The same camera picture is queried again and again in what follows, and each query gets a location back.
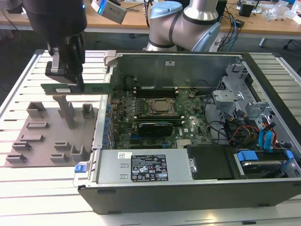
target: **cpu socket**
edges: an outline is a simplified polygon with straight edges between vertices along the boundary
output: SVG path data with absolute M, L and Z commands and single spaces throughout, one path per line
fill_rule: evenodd
M 151 99 L 149 102 L 149 114 L 173 114 L 174 101 L 170 98 Z

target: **white label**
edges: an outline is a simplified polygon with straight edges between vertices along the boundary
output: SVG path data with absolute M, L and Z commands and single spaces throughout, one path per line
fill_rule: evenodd
M 175 61 L 165 61 L 165 66 L 174 66 Z
M 130 159 L 132 156 L 131 152 L 118 152 L 118 159 Z
M 55 89 L 57 93 L 71 93 L 70 89 Z

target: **wooden table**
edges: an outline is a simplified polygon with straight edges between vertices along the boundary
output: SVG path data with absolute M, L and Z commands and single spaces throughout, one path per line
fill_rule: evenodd
M 145 22 L 143 14 L 143 5 L 135 7 L 139 12 L 128 12 L 123 23 L 117 24 L 102 16 L 99 16 L 88 4 L 87 4 L 87 32 L 115 32 L 115 33 L 148 33 L 148 27 Z M 278 39 L 301 39 L 301 25 L 290 19 L 283 21 L 266 21 L 261 14 L 251 14 L 250 17 L 242 17 L 238 15 L 238 10 L 231 8 L 231 4 L 237 2 L 237 0 L 228 0 L 229 11 L 236 19 L 245 22 L 244 27 L 241 30 L 240 37 L 252 37 L 252 38 L 278 38 Z M 128 8 L 137 3 L 121 3 L 123 7 Z M 10 21 L 20 30 L 32 30 L 29 20 L 22 15 L 8 14 L 7 17 Z M 10 22 L 4 17 L 0 11 L 0 29 L 14 29 Z M 227 19 L 222 19 L 221 32 L 229 32 L 230 24 Z

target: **blue latch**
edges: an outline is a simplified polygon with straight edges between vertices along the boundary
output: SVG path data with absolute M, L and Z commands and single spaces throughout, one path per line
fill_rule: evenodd
M 258 136 L 258 144 L 259 147 L 263 147 L 264 149 L 268 150 L 269 153 L 273 152 L 271 149 L 273 133 L 271 131 L 260 130 Z
M 293 153 L 290 150 L 287 150 L 285 152 L 286 156 L 288 157 L 288 159 L 293 159 Z
M 74 172 L 75 173 L 85 173 L 86 172 L 86 168 L 87 168 L 86 165 L 76 165 L 74 167 Z
M 238 154 L 239 161 L 257 161 L 258 157 L 255 151 L 240 151 Z

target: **silver cylinder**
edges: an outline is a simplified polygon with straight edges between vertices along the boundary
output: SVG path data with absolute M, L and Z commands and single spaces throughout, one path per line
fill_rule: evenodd
M 218 0 L 190 0 L 184 14 L 194 20 L 213 21 L 218 18 L 216 5 Z

